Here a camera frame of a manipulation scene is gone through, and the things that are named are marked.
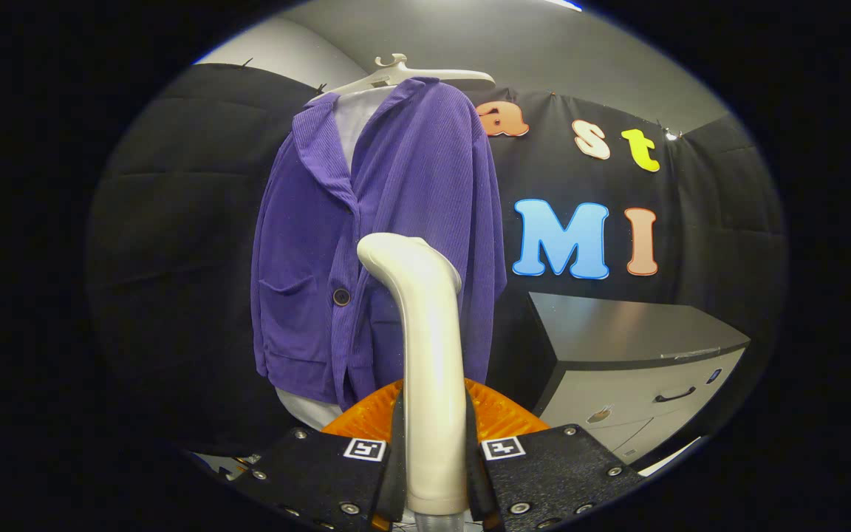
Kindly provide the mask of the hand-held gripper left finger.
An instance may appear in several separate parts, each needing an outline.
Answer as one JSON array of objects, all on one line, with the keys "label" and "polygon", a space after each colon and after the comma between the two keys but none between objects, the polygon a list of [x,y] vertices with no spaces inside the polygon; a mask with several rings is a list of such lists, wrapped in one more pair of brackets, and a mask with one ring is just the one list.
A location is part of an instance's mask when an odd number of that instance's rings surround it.
[{"label": "hand-held gripper left finger", "polygon": [[290,430],[233,487],[311,531],[391,530],[406,505],[402,388],[386,385],[324,430]]}]

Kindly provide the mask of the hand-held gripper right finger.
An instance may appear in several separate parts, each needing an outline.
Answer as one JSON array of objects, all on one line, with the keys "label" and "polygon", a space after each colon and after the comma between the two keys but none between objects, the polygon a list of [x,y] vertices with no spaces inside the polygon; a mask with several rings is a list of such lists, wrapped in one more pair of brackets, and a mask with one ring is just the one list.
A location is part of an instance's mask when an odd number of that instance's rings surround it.
[{"label": "hand-held gripper right finger", "polygon": [[551,427],[466,380],[466,493],[486,531],[553,531],[638,491],[645,477],[578,424]]}]

